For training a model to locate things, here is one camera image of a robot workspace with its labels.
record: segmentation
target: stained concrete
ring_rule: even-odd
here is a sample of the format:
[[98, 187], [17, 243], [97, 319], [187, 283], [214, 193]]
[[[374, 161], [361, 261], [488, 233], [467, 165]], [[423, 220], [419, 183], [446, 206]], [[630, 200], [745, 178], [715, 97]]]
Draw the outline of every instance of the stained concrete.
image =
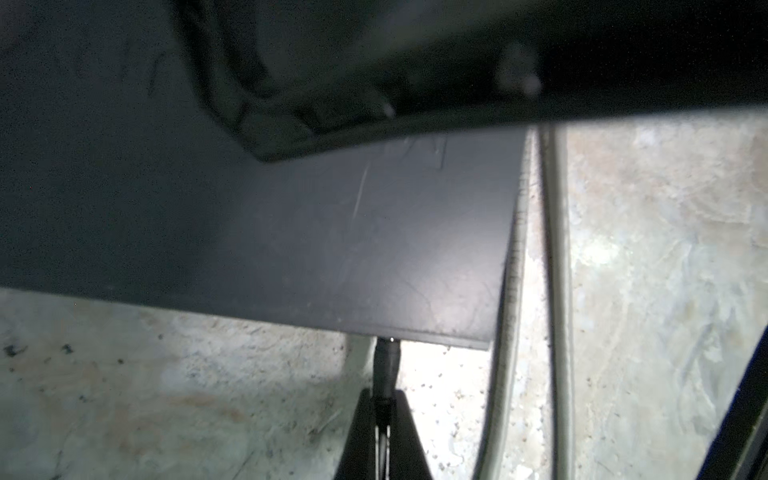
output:
[[[696, 475], [768, 323], [766, 113], [569, 126], [577, 478]], [[551, 476], [541, 217], [528, 228], [514, 480]], [[364, 337], [14, 290], [0, 343], [11, 480], [330, 478], [372, 353]], [[469, 478], [487, 378], [487, 352], [403, 345], [435, 478]]]

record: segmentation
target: black panel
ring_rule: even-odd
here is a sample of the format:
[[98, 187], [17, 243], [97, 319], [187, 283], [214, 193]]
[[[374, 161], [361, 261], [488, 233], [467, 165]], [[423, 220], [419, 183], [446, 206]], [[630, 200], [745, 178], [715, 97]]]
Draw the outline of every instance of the black panel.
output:
[[200, 109], [153, 2], [41, 9], [0, 61], [1, 285], [492, 338], [522, 130], [261, 163]]

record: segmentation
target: dirt spot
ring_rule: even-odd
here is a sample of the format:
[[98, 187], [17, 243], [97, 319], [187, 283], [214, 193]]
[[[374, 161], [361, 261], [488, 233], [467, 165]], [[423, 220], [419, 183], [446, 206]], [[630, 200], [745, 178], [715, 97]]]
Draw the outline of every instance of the dirt spot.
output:
[[5, 352], [6, 356], [8, 356], [10, 358], [13, 358], [13, 357], [17, 356], [20, 353], [24, 353], [24, 351], [26, 349], [27, 349], [27, 347], [24, 347], [24, 348], [20, 349], [16, 345], [11, 344], [11, 345], [4, 346], [2, 351]]

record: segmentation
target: scratch mark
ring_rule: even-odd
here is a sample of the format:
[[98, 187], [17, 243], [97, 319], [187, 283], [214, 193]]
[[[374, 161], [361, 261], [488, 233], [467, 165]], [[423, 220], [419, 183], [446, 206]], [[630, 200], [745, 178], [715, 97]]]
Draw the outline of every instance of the scratch mark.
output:
[[613, 471], [610, 468], [608, 468], [607, 466], [605, 466], [605, 464], [603, 462], [601, 462], [600, 460], [595, 460], [595, 463], [597, 463], [599, 466], [601, 466], [601, 467], [605, 468], [606, 470], [608, 470], [608, 473], [610, 473], [611, 475], [616, 476], [616, 474], [613, 473]]
[[152, 72], [149, 76], [149, 85], [147, 86], [147, 96], [153, 97], [154, 91], [155, 91], [155, 84], [157, 83], [157, 71], [160, 67], [160, 62], [163, 61], [163, 59], [166, 57], [168, 52], [162, 51], [152, 63]]
[[243, 468], [245, 468], [245, 465], [248, 463], [248, 461], [249, 461], [249, 460], [250, 460], [250, 458], [253, 456], [253, 454], [254, 454], [254, 452], [255, 452], [255, 451], [256, 451], [256, 450], [251, 450], [250, 454], [249, 454], [249, 455], [248, 455], [248, 456], [245, 458], [245, 462], [243, 462], [243, 464], [242, 464], [242, 465], [240, 466], [240, 468], [237, 470], [237, 473], [235, 473], [235, 476], [234, 476], [234, 477], [232, 477], [232, 480], [235, 480], [235, 478], [237, 478], [237, 476], [238, 476], [238, 475], [239, 475], [239, 474], [240, 474], [240, 473], [243, 471]]
[[408, 138], [408, 148], [406, 148], [405, 153], [402, 154], [400, 157], [400, 160], [405, 160], [408, 155], [411, 153], [411, 149], [413, 148], [413, 144], [416, 143], [416, 140], [414, 138]]
[[121, 65], [120, 65], [120, 81], [125, 81], [125, 78], [128, 76], [128, 64], [131, 61], [131, 48], [133, 47], [133, 42], [130, 38], [126, 38], [125, 42], [123, 42], [123, 51], [121, 56]]
[[319, 435], [325, 429], [325, 427], [327, 427], [339, 415], [341, 415], [341, 409], [336, 410], [325, 422], [320, 424], [319, 427], [311, 429], [307, 436]]
[[423, 293], [421, 290], [419, 290], [418, 288], [416, 288], [415, 286], [413, 286], [413, 284], [412, 284], [412, 283], [410, 283], [408, 280], [406, 280], [406, 279], [405, 279], [405, 278], [404, 278], [404, 277], [403, 277], [401, 274], [399, 274], [399, 273], [398, 273], [398, 275], [397, 275], [397, 276], [398, 276], [398, 278], [399, 278], [400, 280], [402, 280], [402, 282], [403, 282], [405, 285], [407, 285], [407, 286], [408, 286], [408, 287], [409, 287], [411, 290], [413, 290], [413, 291], [414, 291], [414, 292], [415, 292], [417, 295], [419, 295], [420, 297], [422, 297], [422, 298], [424, 299], [424, 301], [425, 301], [425, 302], [426, 302], [426, 304], [427, 304], [427, 308], [429, 309], [429, 313], [432, 315], [432, 318], [433, 318], [434, 320], [437, 320], [437, 316], [435, 315], [435, 310], [432, 308], [432, 301], [431, 301], [429, 298], [427, 298], [427, 296], [426, 296], [426, 295], [425, 295], [425, 294], [424, 294], [424, 293]]
[[441, 149], [442, 152], [440, 154], [440, 164], [437, 168], [438, 171], [442, 171], [443, 165], [445, 165], [445, 152], [448, 150], [448, 137], [445, 135], [441, 135], [439, 137], [441, 145], [438, 146], [438, 139], [435, 139], [435, 154], [437, 154]]
[[366, 178], [368, 177], [368, 169], [371, 167], [371, 162], [368, 162], [366, 169], [362, 172], [362, 178], [360, 179], [360, 188], [357, 189], [357, 201], [355, 202], [355, 210], [352, 212], [352, 220], [357, 218], [357, 210], [360, 208], [360, 199], [362, 198], [362, 189], [366, 185]]

